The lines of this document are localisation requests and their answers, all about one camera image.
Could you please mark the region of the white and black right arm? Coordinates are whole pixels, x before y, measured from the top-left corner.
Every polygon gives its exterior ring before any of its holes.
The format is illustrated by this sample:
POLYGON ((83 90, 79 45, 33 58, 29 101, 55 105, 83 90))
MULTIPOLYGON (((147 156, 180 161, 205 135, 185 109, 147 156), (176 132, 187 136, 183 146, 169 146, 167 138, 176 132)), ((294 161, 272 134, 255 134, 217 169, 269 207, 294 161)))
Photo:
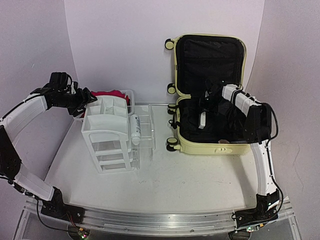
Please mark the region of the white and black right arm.
POLYGON ((199 129, 204 129, 209 122, 206 114, 214 110, 214 103, 220 97, 229 101, 246 117, 243 136, 254 156, 258 191, 254 208, 234 213, 237 226, 247 227, 277 219, 284 194, 275 180, 270 147, 270 142, 274 139, 271 135, 272 122, 277 121, 274 110, 268 103, 257 101, 236 84, 216 84, 207 80, 205 88, 204 95, 199 100, 199 129))

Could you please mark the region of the small white tube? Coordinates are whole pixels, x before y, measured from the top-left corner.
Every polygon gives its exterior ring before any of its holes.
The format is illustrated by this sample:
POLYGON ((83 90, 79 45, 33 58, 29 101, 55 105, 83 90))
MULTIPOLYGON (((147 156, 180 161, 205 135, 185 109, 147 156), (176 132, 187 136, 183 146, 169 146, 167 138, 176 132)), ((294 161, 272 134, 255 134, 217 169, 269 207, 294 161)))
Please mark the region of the small white tube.
POLYGON ((206 119, 207 119, 207 113, 205 111, 203 111, 200 115, 199 115, 199 125, 198 128, 203 130, 206 126, 206 119))

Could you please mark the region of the magenta pink garment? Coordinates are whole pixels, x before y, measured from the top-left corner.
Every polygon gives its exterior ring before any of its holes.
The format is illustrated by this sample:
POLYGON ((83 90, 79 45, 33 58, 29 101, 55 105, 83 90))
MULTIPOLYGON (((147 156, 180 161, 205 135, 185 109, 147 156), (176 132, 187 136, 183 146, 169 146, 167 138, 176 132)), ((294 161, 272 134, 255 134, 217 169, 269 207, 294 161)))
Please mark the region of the magenta pink garment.
POLYGON ((91 93, 97 97, 97 101, 86 105, 84 117, 99 115, 129 117, 132 98, 125 91, 91 91, 91 93))

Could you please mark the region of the white perforated plastic basket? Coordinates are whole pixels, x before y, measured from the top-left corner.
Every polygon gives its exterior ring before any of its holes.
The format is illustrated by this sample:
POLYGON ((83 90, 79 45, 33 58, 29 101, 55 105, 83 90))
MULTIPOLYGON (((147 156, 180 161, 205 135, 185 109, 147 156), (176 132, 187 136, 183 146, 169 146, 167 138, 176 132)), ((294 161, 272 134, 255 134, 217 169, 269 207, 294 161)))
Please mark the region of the white perforated plastic basket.
POLYGON ((74 117, 75 121, 87 120, 92 124, 119 124, 128 122, 134 112, 134 94, 130 89, 91 91, 96 101, 88 103, 85 111, 74 117))

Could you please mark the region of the white plastic drawer organizer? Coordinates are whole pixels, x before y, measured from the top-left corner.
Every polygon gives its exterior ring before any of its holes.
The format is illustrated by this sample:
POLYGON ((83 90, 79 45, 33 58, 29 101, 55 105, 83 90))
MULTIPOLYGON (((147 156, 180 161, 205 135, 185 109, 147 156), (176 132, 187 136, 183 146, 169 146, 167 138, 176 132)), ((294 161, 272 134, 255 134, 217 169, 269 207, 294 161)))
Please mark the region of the white plastic drawer organizer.
POLYGON ((82 122, 81 133, 98 173, 138 170, 142 160, 153 158, 156 141, 152 106, 134 105, 132 115, 138 115, 140 119, 139 145, 131 141, 130 119, 118 124, 82 122))

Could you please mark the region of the translucent white bottle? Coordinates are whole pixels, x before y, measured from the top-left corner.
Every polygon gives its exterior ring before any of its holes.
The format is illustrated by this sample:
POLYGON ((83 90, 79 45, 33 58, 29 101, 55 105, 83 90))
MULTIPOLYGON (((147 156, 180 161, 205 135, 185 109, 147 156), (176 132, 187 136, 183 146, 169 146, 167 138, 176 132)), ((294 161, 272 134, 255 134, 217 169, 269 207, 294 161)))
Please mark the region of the translucent white bottle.
POLYGON ((140 123, 140 117, 137 114, 133 114, 129 118, 130 122, 130 136, 131 136, 131 142, 138 146, 141 141, 141 123, 140 123))

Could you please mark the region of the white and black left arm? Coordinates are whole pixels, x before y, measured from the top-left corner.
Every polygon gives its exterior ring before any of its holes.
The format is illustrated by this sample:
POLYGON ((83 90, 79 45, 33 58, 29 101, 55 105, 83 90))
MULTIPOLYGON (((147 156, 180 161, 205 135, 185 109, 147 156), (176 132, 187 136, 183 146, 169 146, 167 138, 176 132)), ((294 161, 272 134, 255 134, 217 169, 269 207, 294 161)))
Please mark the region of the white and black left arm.
POLYGON ((24 163, 22 141, 26 129, 39 115, 52 107, 65 108, 77 117, 96 97, 87 89, 75 86, 45 86, 34 90, 0 120, 0 176, 19 193, 42 203, 40 213, 55 219, 80 223, 84 208, 65 203, 62 191, 37 176, 24 163))

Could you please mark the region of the pale yellow hard-shell suitcase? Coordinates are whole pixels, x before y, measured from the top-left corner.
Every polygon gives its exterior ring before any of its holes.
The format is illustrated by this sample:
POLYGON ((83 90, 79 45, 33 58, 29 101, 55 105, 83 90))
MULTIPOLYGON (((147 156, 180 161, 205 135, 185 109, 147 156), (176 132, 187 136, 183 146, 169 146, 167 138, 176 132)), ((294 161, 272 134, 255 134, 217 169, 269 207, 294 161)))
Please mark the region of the pale yellow hard-shell suitcase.
POLYGON ((170 152, 189 155, 243 155, 250 150, 248 144, 230 144, 245 140, 243 128, 246 116, 235 106, 221 98, 218 113, 206 113, 208 123, 199 129, 199 100, 205 93, 206 80, 222 85, 235 84, 242 89, 246 46, 238 38, 184 34, 164 43, 173 51, 174 82, 167 86, 169 94, 177 94, 175 103, 168 105, 172 115, 170 126, 175 136, 166 141, 170 152), (227 140, 229 144, 219 144, 227 140))

